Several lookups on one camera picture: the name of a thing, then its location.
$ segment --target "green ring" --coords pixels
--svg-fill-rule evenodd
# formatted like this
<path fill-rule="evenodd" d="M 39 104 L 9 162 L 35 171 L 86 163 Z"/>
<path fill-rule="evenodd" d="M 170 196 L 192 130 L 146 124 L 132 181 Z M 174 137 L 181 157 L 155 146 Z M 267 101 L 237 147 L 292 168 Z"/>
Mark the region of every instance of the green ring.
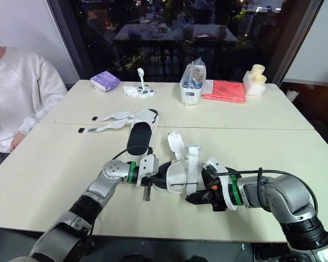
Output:
<path fill-rule="evenodd" d="M 233 195 L 235 196 L 235 200 L 236 200 L 238 206 L 243 206 L 243 202 L 239 198 L 239 194 L 238 194 L 237 178 L 235 177 L 235 175 L 230 175 L 230 178 L 232 181 L 232 191 L 233 191 Z"/>
<path fill-rule="evenodd" d="M 130 164 L 130 172 L 129 172 L 129 179 L 128 179 L 128 183 L 129 184 L 132 184 L 132 175 L 133 175 L 133 171 L 135 169 L 135 166 L 136 166 L 136 162 L 131 161 L 131 164 Z"/>

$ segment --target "robotic arm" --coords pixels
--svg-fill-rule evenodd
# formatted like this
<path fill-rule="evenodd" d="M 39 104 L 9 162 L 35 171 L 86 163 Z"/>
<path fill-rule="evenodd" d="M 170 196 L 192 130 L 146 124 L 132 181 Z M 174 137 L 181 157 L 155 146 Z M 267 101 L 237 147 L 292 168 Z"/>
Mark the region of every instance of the robotic arm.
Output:
<path fill-rule="evenodd" d="M 214 211 L 236 210 L 243 205 L 263 207 L 279 222 L 291 253 L 301 261 L 328 261 L 328 232 L 309 202 L 308 189 L 299 179 L 287 175 L 263 176 L 258 192 L 257 176 L 219 176 L 238 173 L 221 166 L 215 158 L 204 164 L 202 175 L 206 190 L 189 195 L 188 202 L 210 203 Z"/>
<path fill-rule="evenodd" d="M 158 181 L 155 176 L 158 170 L 159 161 L 153 154 L 143 158 L 139 166 L 135 162 L 107 162 L 98 178 L 69 211 L 39 238 L 30 257 L 11 262 L 79 261 L 87 234 L 92 231 L 97 216 L 113 196 L 117 185 L 149 185 L 149 191 L 151 183 Z M 280 223 L 293 254 L 302 261 L 328 261 L 328 232 L 318 220 L 317 212 L 309 202 L 308 190 L 301 181 L 285 175 L 241 178 L 239 173 L 210 158 L 202 170 L 206 189 L 190 194 L 186 201 L 212 204 L 214 211 L 236 210 L 238 206 L 263 207 Z"/>
<path fill-rule="evenodd" d="M 87 234 L 98 214 L 121 183 L 141 186 L 142 178 L 158 172 L 159 161 L 153 154 L 143 158 L 140 166 L 120 160 L 107 162 L 73 206 L 35 243 L 29 256 L 40 262 L 79 261 L 86 245 Z"/>

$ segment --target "pink towel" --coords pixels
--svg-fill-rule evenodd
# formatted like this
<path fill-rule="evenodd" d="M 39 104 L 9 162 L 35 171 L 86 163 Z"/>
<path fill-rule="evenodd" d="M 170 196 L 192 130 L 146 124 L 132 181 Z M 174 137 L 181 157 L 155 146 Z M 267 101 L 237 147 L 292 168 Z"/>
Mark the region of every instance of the pink towel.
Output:
<path fill-rule="evenodd" d="M 213 93 L 204 94 L 203 98 L 236 103 L 245 102 L 245 91 L 242 83 L 214 80 Z"/>

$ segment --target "wire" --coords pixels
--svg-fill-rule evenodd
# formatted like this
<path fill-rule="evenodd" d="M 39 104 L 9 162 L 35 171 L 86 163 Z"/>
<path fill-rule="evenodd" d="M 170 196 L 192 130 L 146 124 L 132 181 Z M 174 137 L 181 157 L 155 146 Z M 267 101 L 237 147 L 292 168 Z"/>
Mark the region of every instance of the wire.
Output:
<path fill-rule="evenodd" d="M 287 176 L 291 176 L 294 177 L 295 179 L 299 180 L 305 187 L 306 189 L 309 191 L 312 201 L 313 201 L 313 206 L 314 209 L 316 211 L 316 215 L 318 214 L 318 202 L 317 202 L 317 198 L 315 196 L 315 194 L 313 193 L 313 191 L 311 190 L 310 186 L 308 184 L 305 183 L 305 181 L 303 181 L 302 179 L 300 179 L 299 177 L 288 173 L 288 172 L 284 172 L 284 171 L 279 171 L 279 170 L 263 170 L 262 168 L 259 168 L 258 170 L 248 170 L 248 171 L 234 171 L 234 172 L 226 172 L 226 173 L 214 173 L 214 175 L 218 175 L 218 176 L 230 176 L 230 175 L 238 175 L 238 174 L 257 174 L 258 176 L 258 181 L 257 181 L 257 188 L 258 190 L 260 190 L 261 188 L 261 176 L 263 173 L 275 173 L 275 174 L 281 174 L 281 175 L 287 175 Z M 259 194 L 257 194 L 257 198 L 258 201 L 262 207 L 263 203 L 260 201 L 261 197 L 259 198 Z"/>
<path fill-rule="evenodd" d="M 131 146 L 131 147 L 128 147 L 127 149 L 124 149 L 123 151 L 121 151 L 119 154 L 117 154 L 115 157 L 113 157 L 112 160 L 117 159 L 119 156 L 124 154 L 126 151 L 129 151 L 130 149 L 137 148 L 137 147 L 146 147 L 146 148 L 148 148 L 149 151 L 150 151 L 150 154 L 152 154 L 152 152 L 153 152 L 153 149 L 150 146 Z"/>
<path fill-rule="evenodd" d="M 262 197 L 261 197 L 261 176 L 262 176 L 262 168 L 259 168 L 258 171 L 257 171 L 257 199 L 260 203 L 260 206 L 262 207 L 262 209 L 264 209 L 265 211 L 267 212 L 271 212 L 271 210 L 269 208 L 267 208 L 263 202 L 262 202 Z"/>
<path fill-rule="evenodd" d="M 285 247 L 283 249 L 282 255 L 279 258 L 279 262 L 285 262 L 285 255 L 286 255 L 286 252 L 287 251 L 288 251 L 288 245 L 285 244 Z"/>
<path fill-rule="evenodd" d="M 88 248 L 89 246 L 89 243 L 90 243 L 90 240 L 91 240 L 91 237 L 92 237 L 92 232 L 93 232 L 93 226 L 95 225 L 95 223 L 93 222 L 93 224 L 91 225 L 91 229 L 90 229 L 90 233 L 85 241 L 85 246 L 83 248 L 83 252 L 82 252 L 82 257 L 85 256 L 85 253 L 86 253 L 86 249 Z"/>

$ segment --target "purple box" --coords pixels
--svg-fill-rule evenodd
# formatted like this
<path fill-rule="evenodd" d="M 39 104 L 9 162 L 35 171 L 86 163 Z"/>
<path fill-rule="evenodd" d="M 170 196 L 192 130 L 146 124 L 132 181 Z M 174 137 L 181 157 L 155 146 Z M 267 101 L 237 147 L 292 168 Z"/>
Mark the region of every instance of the purple box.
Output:
<path fill-rule="evenodd" d="M 120 82 L 118 78 L 108 71 L 99 73 L 98 75 L 93 76 L 90 80 L 96 87 L 102 89 L 104 92 L 116 88 Z"/>

